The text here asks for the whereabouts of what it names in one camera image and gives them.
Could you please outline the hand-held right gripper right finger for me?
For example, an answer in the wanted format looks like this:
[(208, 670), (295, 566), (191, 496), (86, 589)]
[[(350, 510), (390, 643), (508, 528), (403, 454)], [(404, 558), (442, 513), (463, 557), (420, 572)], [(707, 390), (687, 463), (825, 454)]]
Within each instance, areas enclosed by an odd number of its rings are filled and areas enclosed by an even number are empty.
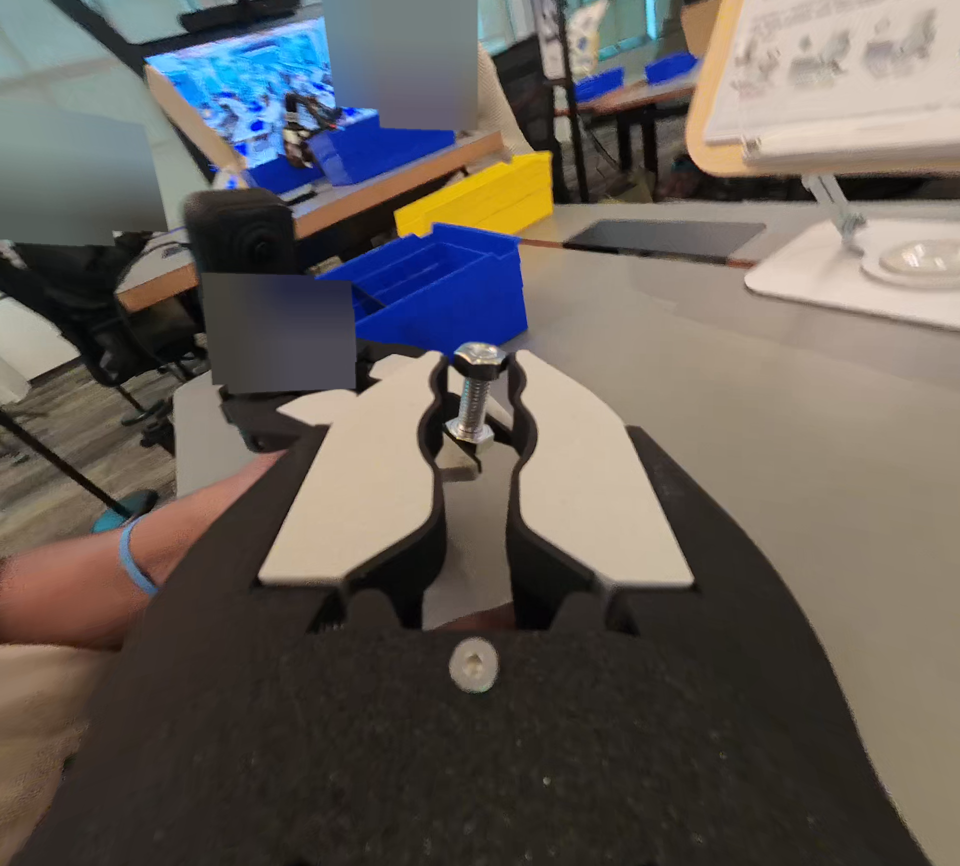
[(518, 459), (506, 553), (517, 626), (547, 628), (570, 596), (678, 594), (694, 574), (623, 419), (534, 355), (507, 368)]

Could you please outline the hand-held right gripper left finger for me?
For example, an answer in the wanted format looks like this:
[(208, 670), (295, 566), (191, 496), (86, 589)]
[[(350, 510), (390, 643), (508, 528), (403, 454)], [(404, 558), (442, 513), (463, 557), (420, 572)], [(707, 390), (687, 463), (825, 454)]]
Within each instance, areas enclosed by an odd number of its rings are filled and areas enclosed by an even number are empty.
[(434, 447), (442, 440), (448, 361), (435, 350), (421, 356), (431, 353), (354, 392), (354, 403), (325, 426), (260, 566), (261, 586), (322, 588), (342, 597), (378, 591), (403, 625), (423, 625), (425, 592), (447, 552)]

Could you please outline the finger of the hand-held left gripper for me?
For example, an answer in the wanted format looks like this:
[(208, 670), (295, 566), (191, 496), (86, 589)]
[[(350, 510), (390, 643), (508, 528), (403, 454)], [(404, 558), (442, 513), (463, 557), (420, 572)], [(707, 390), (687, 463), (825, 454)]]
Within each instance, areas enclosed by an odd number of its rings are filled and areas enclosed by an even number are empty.
[[(277, 412), (307, 427), (329, 427), (337, 416), (356, 400), (356, 394), (345, 390), (313, 392), (295, 397), (281, 405)], [(441, 429), (442, 446), (435, 463), (442, 481), (474, 481), (482, 467), (468, 452)]]
[[(430, 358), (434, 353), (424, 354), (423, 356), (412, 356), (400, 352), (391, 352), (385, 354), (382, 358), (373, 362), (368, 371), (370, 382), (382, 382), (416, 365), (421, 365), (421, 360)], [(459, 418), (460, 405), (465, 391), (466, 380), (462, 374), (452, 366), (448, 366), (446, 371), (446, 397), (443, 401), (444, 417), (446, 419)], [(494, 387), (489, 387), (485, 397), (485, 423), (491, 430), (491, 443), (498, 443), (505, 447), (513, 445), (513, 411), (501, 404), (494, 392)]]

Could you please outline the silver hex bolt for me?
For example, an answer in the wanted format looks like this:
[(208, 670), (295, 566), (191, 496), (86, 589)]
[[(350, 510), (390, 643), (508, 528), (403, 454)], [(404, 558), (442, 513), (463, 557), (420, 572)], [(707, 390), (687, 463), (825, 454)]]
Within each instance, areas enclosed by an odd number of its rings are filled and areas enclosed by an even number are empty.
[(466, 428), (485, 422), (485, 398), (506, 367), (508, 354), (495, 344), (467, 342), (452, 356), (453, 368), (465, 379), (459, 417)]

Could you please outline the person's left forearm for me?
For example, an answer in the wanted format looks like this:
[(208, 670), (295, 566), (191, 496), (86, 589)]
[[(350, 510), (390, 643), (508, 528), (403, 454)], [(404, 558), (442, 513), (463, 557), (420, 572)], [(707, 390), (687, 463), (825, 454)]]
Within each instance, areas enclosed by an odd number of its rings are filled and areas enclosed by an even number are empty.
[(2, 560), (1, 642), (113, 648), (153, 598), (117, 559), (121, 530), (68, 539)]

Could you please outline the person's left hand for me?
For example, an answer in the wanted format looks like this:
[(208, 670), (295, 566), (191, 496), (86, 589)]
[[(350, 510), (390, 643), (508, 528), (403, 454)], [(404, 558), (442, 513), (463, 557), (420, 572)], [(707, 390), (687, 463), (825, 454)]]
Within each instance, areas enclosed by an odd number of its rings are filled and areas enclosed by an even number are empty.
[(162, 586), (210, 526), (283, 456), (282, 451), (259, 455), (234, 475), (148, 513), (131, 539), (138, 565)]

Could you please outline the blue divided plastic bin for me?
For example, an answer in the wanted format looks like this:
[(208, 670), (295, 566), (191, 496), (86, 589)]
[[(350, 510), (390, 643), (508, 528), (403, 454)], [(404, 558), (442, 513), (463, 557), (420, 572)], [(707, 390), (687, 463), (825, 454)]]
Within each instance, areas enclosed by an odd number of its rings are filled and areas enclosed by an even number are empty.
[(527, 330), (520, 241), (435, 224), (318, 275), (353, 287), (356, 336), (451, 356), (462, 344), (508, 343)]

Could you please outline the dark gadget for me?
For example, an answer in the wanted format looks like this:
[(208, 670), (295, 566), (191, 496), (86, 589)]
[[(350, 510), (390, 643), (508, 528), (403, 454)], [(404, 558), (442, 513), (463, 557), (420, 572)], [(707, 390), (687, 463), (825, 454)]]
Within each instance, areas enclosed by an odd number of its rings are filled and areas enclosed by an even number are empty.
[(283, 152), (287, 162), (298, 169), (314, 168), (316, 159), (309, 146), (314, 133), (306, 128), (299, 117), (303, 98), (290, 91), (284, 96), (284, 125), (282, 128)]

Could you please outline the wooden document stand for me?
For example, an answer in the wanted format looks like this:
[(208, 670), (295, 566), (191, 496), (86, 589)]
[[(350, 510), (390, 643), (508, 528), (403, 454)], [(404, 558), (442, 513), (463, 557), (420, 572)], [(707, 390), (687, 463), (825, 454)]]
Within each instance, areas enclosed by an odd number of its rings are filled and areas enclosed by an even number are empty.
[(245, 157), (207, 124), (173, 82), (149, 64), (145, 65), (145, 80), (153, 99), (174, 128), (183, 134), (213, 169), (216, 188), (229, 188), (231, 181), (236, 182), (235, 188), (249, 188)]

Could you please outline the flat screen monitor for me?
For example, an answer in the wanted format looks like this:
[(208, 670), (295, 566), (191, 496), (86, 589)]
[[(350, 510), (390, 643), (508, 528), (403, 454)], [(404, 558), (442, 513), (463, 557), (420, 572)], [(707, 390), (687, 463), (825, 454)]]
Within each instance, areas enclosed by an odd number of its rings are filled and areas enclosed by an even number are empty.
[(146, 62), (248, 167), (281, 156), (289, 94), (297, 121), (309, 131), (337, 115), (322, 17), (195, 44)]

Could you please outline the yellow plastic bin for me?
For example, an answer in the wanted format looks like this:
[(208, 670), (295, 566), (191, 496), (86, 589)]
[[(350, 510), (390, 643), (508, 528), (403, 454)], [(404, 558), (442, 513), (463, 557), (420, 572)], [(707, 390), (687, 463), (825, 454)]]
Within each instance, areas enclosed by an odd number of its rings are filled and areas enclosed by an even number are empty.
[(514, 156), (444, 186), (394, 212), (400, 237), (455, 225), (515, 236), (554, 212), (553, 154)]

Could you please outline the black video bar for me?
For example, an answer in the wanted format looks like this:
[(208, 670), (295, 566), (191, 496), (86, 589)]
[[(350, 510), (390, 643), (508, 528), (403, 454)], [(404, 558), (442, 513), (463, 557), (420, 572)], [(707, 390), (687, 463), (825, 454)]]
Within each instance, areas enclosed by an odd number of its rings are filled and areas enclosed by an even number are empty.
[(235, 0), (182, 13), (177, 21), (184, 32), (194, 35), (282, 20), (297, 13), (302, 5), (303, 0)]

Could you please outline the blue wristband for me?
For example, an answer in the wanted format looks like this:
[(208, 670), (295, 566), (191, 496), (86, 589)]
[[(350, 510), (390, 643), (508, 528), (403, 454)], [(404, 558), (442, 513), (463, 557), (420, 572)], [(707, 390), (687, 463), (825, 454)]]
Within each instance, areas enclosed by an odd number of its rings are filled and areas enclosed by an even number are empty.
[(121, 570), (126, 573), (128, 581), (136, 587), (142, 595), (153, 598), (158, 594), (160, 588), (152, 577), (138, 564), (132, 549), (134, 531), (145, 518), (146, 515), (132, 518), (121, 527), (117, 559)]

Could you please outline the black desk mat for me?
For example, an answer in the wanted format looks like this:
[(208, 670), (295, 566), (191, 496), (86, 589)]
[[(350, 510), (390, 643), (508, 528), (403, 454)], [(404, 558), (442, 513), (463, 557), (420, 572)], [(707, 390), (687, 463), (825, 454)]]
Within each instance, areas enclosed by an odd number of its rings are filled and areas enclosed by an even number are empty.
[(726, 264), (765, 230), (756, 222), (600, 220), (562, 242), (565, 249), (640, 259)]

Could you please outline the instruction board on white stand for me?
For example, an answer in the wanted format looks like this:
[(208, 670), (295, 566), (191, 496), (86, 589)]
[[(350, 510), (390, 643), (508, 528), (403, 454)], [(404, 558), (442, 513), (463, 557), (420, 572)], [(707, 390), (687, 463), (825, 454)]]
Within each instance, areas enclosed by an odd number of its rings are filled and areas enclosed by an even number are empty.
[(738, 146), (713, 147), (703, 140), (741, 1), (720, 1), (687, 119), (687, 150), (699, 168), (716, 177), (800, 177), (822, 217), (747, 272), (746, 287), (775, 299), (958, 331), (958, 221), (904, 214), (868, 218), (850, 205), (838, 177), (957, 174), (959, 108), (955, 163), (902, 169), (834, 157), (805, 166), (745, 164)]

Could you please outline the printed instruction sheet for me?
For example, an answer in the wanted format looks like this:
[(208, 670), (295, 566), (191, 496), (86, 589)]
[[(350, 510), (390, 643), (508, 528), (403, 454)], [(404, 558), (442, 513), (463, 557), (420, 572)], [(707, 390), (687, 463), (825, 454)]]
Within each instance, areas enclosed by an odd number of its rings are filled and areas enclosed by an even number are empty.
[(703, 142), (744, 164), (958, 162), (959, 0), (742, 0)]

